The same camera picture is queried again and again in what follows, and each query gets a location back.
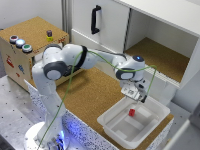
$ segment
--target black handle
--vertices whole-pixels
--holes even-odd
[[[100,30],[96,28],[96,12],[101,10],[101,7],[96,5],[96,8],[92,10],[92,23],[91,23],[91,31],[92,34],[98,33]]]

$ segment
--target cable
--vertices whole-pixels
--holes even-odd
[[[110,66],[112,66],[113,68],[118,69],[118,70],[121,70],[121,71],[124,71],[124,72],[137,72],[137,71],[145,70],[145,69],[148,69],[148,68],[154,68],[154,69],[155,69],[155,70],[154,70],[154,74],[153,74],[153,77],[152,77],[152,79],[151,79],[151,83],[150,83],[150,85],[149,85],[148,91],[147,91],[147,95],[148,95],[149,90],[150,90],[151,85],[152,85],[152,82],[153,82],[153,79],[154,79],[154,77],[155,77],[156,70],[157,70],[157,67],[156,67],[155,65],[151,65],[151,66],[148,66],[148,67],[139,69],[139,70],[123,70],[123,69],[117,68],[116,66],[113,66],[109,61],[107,61],[107,60],[106,60],[104,57],[102,57],[101,55],[99,55],[99,54],[97,54],[97,53],[95,53],[95,52],[92,52],[92,51],[88,51],[88,52],[89,52],[89,53],[93,53],[93,54],[99,56],[101,59],[103,59],[106,63],[108,63],[108,64],[109,64]],[[60,104],[60,107],[59,107],[59,109],[58,109],[58,111],[57,111],[55,117],[53,118],[53,120],[52,120],[52,122],[50,123],[49,127],[48,127],[47,130],[45,131],[45,133],[44,133],[44,135],[43,135],[43,137],[42,137],[42,140],[40,141],[40,144],[39,144],[37,150],[39,150],[39,148],[40,148],[40,146],[41,146],[41,144],[42,144],[42,142],[43,142],[43,140],[44,140],[44,137],[46,136],[47,132],[49,131],[51,125],[54,123],[54,121],[55,121],[56,117],[58,116],[58,113],[59,113],[59,111],[60,111],[60,109],[61,109],[61,106],[63,105],[63,103],[64,103],[64,101],[65,101],[65,98],[66,98],[66,96],[67,96],[67,94],[68,94],[68,92],[69,92],[69,88],[70,88],[70,86],[71,86],[71,82],[72,82],[72,78],[73,78],[72,74],[73,74],[73,72],[74,72],[74,68],[75,68],[77,59],[79,58],[79,56],[80,56],[81,54],[82,54],[82,52],[80,52],[80,53],[76,56],[76,58],[75,58],[75,61],[74,61],[74,64],[73,64],[72,70],[71,70],[71,75],[70,75],[70,79],[69,79],[69,84],[68,84],[68,86],[67,86],[67,90],[66,90],[66,92],[65,92],[65,95],[64,95],[64,97],[63,97],[63,99],[62,99],[62,102],[61,102],[61,104]]]

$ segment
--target brown box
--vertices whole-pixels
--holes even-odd
[[[46,31],[48,30],[53,33],[52,42],[47,41]],[[17,35],[20,39],[24,39],[26,44],[32,46],[33,51],[26,54],[22,52],[22,49],[10,44],[9,39],[12,35]],[[68,44],[69,35],[40,17],[35,17],[0,31],[0,51],[7,75],[28,90],[24,79],[27,81],[32,80],[31,70],[34,65],[34,57],[42,53],[45,47],[51,43]],[[69,77],[62,77],[56,81],[56,84],[59,85],[67,79]]]

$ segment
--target cork mat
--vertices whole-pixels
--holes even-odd
[[[158,71],[168,77],[181,82],[183,74],[189,63],[189,58],[179,54],[149,38],[125,51],[129,55],[141,55],[147,65],[156,65]]]
[[[56,41],[68,34],[58,27],[50,24],[40,17],[35,17],[25,22],[21,22],[15,26],[0,31],[0,37],[9,42],[10,36],[17,35],[20,39],[24,39],[26,44],[30,44],[33,50],[38,50],[52,42],[46,39],[46,31],[52,30],[53,41]]]
[[[67,85],[68,81],[57,87],[57,92],[61,98],[65,94]],[[64,103],[67,109],[86,124],[120,150],[124,150],[124,148],[105,134],[102,126],[97,122],[97,118],[101,114],[123,97],[124,95],[121,93],[121,88],[117,80],[97,68],[92,68],[90,70],[84,70],[73,77],[69,94]],[[167,116],[135,150],[145,150],[172,119],[173,115],[170,114]]]

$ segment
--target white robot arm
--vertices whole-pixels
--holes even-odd
[[[82,54],[78,57],[75,64],[78,68],[90,69],[94,67],[94,65],[99,61],[105,62],[95,53],[104,57],[113,66],[123,70],[139,70],[145,67],[145,61],[140,56],[133,56],[132,58],[127,60],[125,55],[123,54],[115,54],[94,49],[87,49],[84,46],[73,44],[67,44],[63,47],[63,49],[56,44],[51,44],[47,46],[46,50],[43,53],[42,62],[34,65],[32,69],[34,82],[39,93],[42,95],[42,102],[47,109],[45,124],[38,132],[36,137],[36,140],[38,141],[41,141],[46,129],[50,125],[61,104],[61,99],[56,92],[56,85],[54,81],[61,78],[65,74],[68,68],[67,66],[74,64],[75,58],[80,52],[82,52]],[[123,81],[121,86],[126,85],[127,82],[132,82],[135,87],[140,91],[137,100],[145,102],[148,86],[146,84],[147,82],[143,79],[143,70],[137,72],[125,72],[115,68],[114,72],[116,77],[119,80]],[[56,120],[52,124],[50,130],[43,140],[42,144],[44,147],[46,147],[46,145],[48,145],[47,143],[49,143],[49,141],[52,141],[53,138],[55,139],[55,136],[59,135],[60,132],[63,130],[62,116],[65,112],[66,109],[64,105],[62,105]]]

